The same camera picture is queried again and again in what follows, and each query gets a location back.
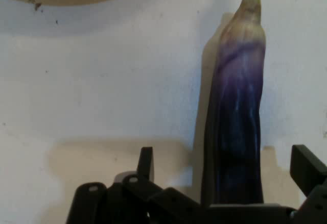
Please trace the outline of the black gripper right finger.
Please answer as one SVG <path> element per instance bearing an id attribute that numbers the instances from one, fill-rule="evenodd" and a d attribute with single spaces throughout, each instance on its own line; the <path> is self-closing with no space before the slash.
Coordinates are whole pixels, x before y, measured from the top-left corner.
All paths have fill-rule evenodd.
<path id="1" fill-rule="evenodd" d="M 293 145 L 290 175 L 306 196 L 292 222 L 326 223 L 326 165 L 305 145 Z"/>

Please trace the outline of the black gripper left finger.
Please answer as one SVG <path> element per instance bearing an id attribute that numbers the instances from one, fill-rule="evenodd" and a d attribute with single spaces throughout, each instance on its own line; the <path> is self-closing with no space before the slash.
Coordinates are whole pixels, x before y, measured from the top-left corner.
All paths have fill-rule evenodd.
<path id="1" fill-rule="evenodd" d="M 153 182 L 153 148 L 143 147 L 137 169 L 110 187 L 86 183 L 76 189 L 67 223 L 201 223 L 205 210 L 174 188 Z"/>

